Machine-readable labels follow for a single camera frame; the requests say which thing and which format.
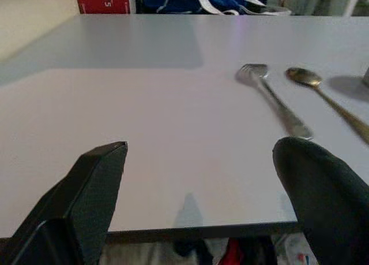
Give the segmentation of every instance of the white table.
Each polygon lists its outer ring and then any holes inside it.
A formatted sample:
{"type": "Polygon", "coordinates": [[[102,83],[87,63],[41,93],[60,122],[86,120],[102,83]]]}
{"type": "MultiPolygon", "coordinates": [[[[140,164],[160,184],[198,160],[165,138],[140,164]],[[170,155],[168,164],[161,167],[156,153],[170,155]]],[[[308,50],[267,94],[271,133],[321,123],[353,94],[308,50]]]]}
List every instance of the white table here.
{"type": "Polygon", "coordinates": [[[226,236],[296,226],[272,162],[287,134],[234,74],[245,63],[270,65],[270,85],[315,141],[369,183],[367,145],[284,77],[290,66],[315,70],[327,94],[369,123],[359,78],[368,36],[367,18],[73,18],[0,64],[0,237],[79,155],[116,140],[129,152],[111,232],[226,236]]]}

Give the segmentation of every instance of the red box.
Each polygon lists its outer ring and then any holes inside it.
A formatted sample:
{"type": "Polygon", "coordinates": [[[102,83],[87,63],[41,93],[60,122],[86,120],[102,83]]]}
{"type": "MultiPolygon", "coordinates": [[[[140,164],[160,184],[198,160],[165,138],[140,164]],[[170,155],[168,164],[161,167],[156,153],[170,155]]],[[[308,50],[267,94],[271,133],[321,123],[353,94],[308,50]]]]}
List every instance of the red box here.
{"type": "Polygon", "coordinates": [[[81,14],[129,14],[129,0],[77,0],[81,14]]]}

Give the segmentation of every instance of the silver fork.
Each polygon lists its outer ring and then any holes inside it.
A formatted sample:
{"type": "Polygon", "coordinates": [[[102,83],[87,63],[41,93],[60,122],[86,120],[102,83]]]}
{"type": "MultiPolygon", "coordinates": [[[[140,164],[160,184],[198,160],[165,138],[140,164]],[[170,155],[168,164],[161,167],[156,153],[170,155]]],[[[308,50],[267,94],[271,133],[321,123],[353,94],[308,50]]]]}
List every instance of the silver fork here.
{"type": "Polygon", "coordinates": [[[246,85],[257,86],[261,92],[267,91],[276,101],[280,117],[291,136],[312,139],[312,131],[305,123],[289,109],[269,86],[265,77],[268,75],[268,66],[265,64],[245,64],[237,72],[237,78],[246,85]]]}

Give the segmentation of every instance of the spoon handle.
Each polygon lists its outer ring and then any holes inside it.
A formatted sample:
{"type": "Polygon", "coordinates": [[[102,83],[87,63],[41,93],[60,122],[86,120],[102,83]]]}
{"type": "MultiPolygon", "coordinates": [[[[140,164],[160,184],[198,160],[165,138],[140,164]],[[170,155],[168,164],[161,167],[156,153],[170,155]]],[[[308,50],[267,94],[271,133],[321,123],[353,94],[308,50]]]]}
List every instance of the spoon handle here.
{"type": "Polygon", "coordinates": [[[305,123],[289,109],[282,100],[274,93],[269,84],[262,79],[261,84],[269,92],[272,98],[278,104],[278,110],[282,116],[285,127],[292,136],[312,139],[312,131],[305,125],[305,123]]]}
{"type": "Polygon", "coordinates": [[[315,88],[315,91],[326,101],[329,105],[339,115],[346,120],[346,122],[351,126],[351,128],[367,143],[369,144],[369,125],[365,122],[357,118],[357,116],[353,115],[338,103],[336,103],[333,99],[330,99],[327,95],[325,95],[322,90],[318,87],[315,88]]]}

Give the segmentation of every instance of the blue bag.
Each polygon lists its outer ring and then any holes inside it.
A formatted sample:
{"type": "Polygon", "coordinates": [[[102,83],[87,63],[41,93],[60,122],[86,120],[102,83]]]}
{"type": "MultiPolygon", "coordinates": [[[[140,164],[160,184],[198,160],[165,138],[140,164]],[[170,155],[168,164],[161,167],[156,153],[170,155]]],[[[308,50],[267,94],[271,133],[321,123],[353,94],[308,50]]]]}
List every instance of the blue bag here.
{"type": "Polygon", "coordinates": [[[239,14],[244,0],[143,0],[156,13],[239,14]]]}

